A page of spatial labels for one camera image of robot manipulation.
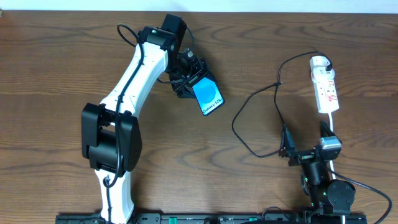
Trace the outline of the blue Galaxy smartphone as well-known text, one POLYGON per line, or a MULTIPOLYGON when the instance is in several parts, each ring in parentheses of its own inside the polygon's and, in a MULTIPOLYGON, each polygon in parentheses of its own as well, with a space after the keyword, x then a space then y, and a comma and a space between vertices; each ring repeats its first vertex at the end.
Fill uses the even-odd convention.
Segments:
POLYGON ((202 78, 193 85, 193 92, 204 116, 208 116, 224 104, 224 98, 217 84, 209 78, 202 78))

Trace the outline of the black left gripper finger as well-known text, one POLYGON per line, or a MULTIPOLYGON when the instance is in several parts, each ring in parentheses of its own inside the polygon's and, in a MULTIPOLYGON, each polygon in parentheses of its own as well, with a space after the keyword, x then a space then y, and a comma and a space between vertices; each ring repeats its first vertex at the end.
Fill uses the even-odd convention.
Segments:
POLYGON ((179 98, 196 98, 193 90, 187 85, 179 85, 177 87, 177 96, 179 98))
POLYGON ((211 71, 211 69, 209 67, 204 67, 203 69, 201 69, 201 71, 199 72, 198 77, 199 77, 199 81, 207 78, 207 79, 211 80, 214 83, 217 82, 213 72, 211 71))

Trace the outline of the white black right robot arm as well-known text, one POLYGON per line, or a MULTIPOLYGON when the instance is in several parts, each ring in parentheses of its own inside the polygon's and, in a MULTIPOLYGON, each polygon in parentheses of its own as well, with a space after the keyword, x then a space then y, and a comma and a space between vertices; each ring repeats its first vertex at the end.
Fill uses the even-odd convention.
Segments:
POLYGON ((343 223, 343 216, 351 213, 356 190, 353 184, 330 177, 327 164, 338 157, 342 143, 324 121, 320 124, 320 134, 316 146, 299 151, 288 127, 283 125, 279 156, 287 158, 289 166, 302 168, 302 188, 312 203, 302 212, 302 221, 343 223))

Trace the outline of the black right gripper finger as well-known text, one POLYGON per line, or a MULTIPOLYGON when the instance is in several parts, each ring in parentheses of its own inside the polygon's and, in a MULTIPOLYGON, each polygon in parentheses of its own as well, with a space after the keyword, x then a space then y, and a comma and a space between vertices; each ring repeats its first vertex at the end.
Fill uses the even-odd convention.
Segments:
POLYGON ((320 142, 325 141, 338 141, 340 144, 342 141, 338 136, 331 130, 329 125, 325 121, 320 121, 320 142))
POLYGON ((288 129, 286 124, 284 124, 283 128, 282 128, 281 149, 284 149, 286 151, 295 151, 296 150, 293 137, 292 137, 290 130, 288 129))

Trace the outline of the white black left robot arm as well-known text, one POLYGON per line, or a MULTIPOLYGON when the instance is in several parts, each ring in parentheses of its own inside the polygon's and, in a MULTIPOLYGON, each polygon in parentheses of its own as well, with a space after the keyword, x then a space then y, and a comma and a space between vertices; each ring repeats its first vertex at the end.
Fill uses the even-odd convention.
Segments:
POLYGON ((138 118, 146 98, 162 73, 179 98, 193 98, 207 116, 224 104, 216 78, 205 59, 181 44, 189 31, 185 21, 167 14, 161 27, 134 32, 132 60, 118 84, 98 105, 81 113, 82 155, 101 185, 105 223, 127 223, 134 211, 131 172, 142 151, 138 118))

